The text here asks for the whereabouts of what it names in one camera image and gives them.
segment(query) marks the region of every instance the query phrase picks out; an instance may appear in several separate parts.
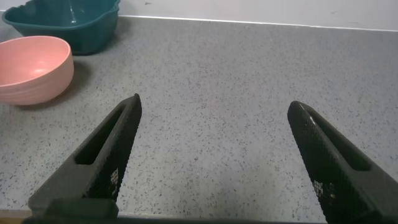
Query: teal bowl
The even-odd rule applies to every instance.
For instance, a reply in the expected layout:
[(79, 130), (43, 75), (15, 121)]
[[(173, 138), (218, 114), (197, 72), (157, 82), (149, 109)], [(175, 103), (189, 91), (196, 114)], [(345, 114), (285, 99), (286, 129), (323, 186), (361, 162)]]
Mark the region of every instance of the teal bowl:
[(31, 0), (3, 15), (24, 36), (51, 35), (66, 40), (73, 55), (101, 51), (112, 39), (120, 0)]

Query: white wall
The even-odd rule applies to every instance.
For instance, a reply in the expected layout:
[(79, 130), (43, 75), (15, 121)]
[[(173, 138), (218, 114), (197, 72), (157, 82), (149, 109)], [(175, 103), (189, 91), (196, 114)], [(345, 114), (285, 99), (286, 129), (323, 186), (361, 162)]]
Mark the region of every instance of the white wall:
[[(25, 0), (0, 0), (0, 9)], [(122, 0), (120, 14), (398, 30), (398, 0)]]

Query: pink bowl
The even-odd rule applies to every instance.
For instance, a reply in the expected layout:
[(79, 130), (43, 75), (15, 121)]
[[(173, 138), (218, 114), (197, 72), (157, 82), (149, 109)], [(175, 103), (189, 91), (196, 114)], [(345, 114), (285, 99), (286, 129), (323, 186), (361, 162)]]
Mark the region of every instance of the pink bowl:
[(57, 37), (21, 37), (0, 43), (0, 101), (43, 103), (61, 94), (73, 77), (69, 44)]

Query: bowl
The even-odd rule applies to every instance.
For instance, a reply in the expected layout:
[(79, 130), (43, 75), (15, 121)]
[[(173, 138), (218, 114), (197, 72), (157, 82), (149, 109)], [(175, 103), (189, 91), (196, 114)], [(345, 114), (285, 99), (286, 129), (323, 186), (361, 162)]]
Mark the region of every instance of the bowl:
[(120, 0), (31, 0), (3, 15), (24, 36), (51, 35), (66, 40), (73, 55), (102, 50), (112, 39)]
[(70, 46), (57, 37), (21, 37), (0, 43), (0, 102), (43, 103), (61, 94), (73, 77)]

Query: countertop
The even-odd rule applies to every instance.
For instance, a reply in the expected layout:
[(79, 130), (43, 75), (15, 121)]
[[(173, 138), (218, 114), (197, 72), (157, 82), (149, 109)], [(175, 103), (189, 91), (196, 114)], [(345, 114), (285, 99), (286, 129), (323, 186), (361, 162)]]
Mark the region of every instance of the countertop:
[[(0, 41), (18, 37), (0, 23)], [(121, 17), (71, 86), (0, 105), (0, 209), (27, 200), (123, 99), (142, 118), (121, 215), (324, 222), (287, 121), (302, 101), (398, 179), (398, 33)]]

